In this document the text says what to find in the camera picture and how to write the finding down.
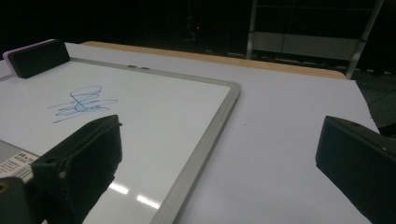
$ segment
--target whiteboard frame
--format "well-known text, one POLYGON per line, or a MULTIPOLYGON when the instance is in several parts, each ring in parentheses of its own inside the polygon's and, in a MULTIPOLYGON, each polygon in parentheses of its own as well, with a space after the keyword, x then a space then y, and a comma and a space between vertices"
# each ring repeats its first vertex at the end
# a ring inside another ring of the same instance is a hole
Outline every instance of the whiteboard frame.
MULTIPOLYGON (((215 116, 213 117, 208 127, 206 128, 200 141, 196 145, 195 149, 192 151, 180 174, 178 174, 177 179, 173 184, 172 188, 170 188, 170 190, 167 192, 160 208, 157 210, 153 219, 150 221, 150 224, 173 223, 177 218, 177 215, 182 210, 183 205, 187 202, 188 197, 191 194, 199 178, 200 173, 203 171, 205 164, 208 158, 210 157, 210 154, 213 151, 221 135, 221 132, 225 127, 225 124, 227 123, 228 118, 230 117, 233 111, 233 108, 240 96, 241 85, 239 83, 226 81, 226 80, 189 76, 185 74, 153 70, 145 67, 135 67, 131 65, 123 65, 116 63, 104 63, 104 62, 79 59, 79 58, 71 58, 70 62, 101 65, 101 66, 113 67, 118 69, 129 70, 129 71, 136 71, 139 73, 146 73, 156 76, 173 77, 173 78, 181 78, 191 81, 199 81, 199 82, 210 83, 220 86, 226 86, 230 88, 229 92, 222 101, 219 109, 217 110, 215 116)), ((15 75, 10 75, 0 78, 0 82, 9 79, 11 77, 15 77, 15 75)), ((16 147, 15 153, 18 153, 19 151, 21 150, 16 147)), ((5 161, 7 159, 8 158, 4 158, 3 156, 0 156, 0 162, 5 161)))

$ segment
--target label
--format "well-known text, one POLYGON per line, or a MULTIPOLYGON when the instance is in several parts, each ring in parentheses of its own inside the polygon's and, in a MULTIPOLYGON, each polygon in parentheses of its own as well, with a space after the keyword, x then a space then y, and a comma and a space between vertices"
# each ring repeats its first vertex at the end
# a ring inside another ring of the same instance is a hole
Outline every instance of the label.
POLYGON ((24 183, 33 178, 31 168, 32 162, 37 160, 37 156, 21 151, 15 156, 0 163, 0 178, 15 176, 20 178, 24 183))

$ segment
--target wooden table edge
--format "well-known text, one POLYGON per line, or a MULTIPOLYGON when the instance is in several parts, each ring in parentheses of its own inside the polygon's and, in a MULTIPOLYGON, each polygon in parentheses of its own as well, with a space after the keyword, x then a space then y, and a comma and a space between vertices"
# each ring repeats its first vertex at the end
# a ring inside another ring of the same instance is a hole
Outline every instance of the wooden table edge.
POLYGON ((267 69, 279 72, 287 72, 287 73, 296 73, 301 75, 309 75, 314 77, 331 77, 331 78, 339 78, 339 79, 347 79, 344 74, 326 69, 319 68, 311 68, 311 67, 303 67, 297 65, 289 65, 282 63, 267 63, 267 62, 258 62, 246 59, 236 59, 236 58, 228 58, 214 55, 205 55, 198 53, 189 53, 183 51, 175 51, 168 49, 151 49, 151 48, 143 48, 129 45, 120 45, 120 44, 112 44, 98 41, 87 41, 81 43, 81 45, 97 47, 97 48, 105 48, 105 49, 119 49, 125 51, 133 51, 139 53, 147 53, 147 54, 156 54, 163 56, 171 56, 185 59, 193 59, 204 62, 211 63, 226 63, 238 66, 245 66, 251 68, 260 68, 267 69))

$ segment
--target dark wall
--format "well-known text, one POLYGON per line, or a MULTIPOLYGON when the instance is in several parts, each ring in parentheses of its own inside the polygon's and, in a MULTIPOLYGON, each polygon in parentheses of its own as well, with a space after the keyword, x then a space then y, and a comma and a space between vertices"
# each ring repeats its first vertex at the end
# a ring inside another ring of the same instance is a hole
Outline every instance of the dark wall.
POLYGON ((396 0, 385 0, 358 63, 381 75, 396 74, 396 0))
POLYGON ((0 10, 0 52, 49 38, 160 49, 242 53, 250 1, 8 1, 0 10))

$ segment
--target whiteboard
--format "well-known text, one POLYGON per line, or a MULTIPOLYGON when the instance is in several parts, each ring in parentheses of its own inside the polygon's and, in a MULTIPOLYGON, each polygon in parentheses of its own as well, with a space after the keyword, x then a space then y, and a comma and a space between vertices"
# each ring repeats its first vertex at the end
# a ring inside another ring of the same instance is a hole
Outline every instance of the whiteboard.
POLYGON ((42 155, 117 114, 122 162, 84 223, 172 223, 239 92, 234 82, 72 59, 0 81, 0 139, 42 155))

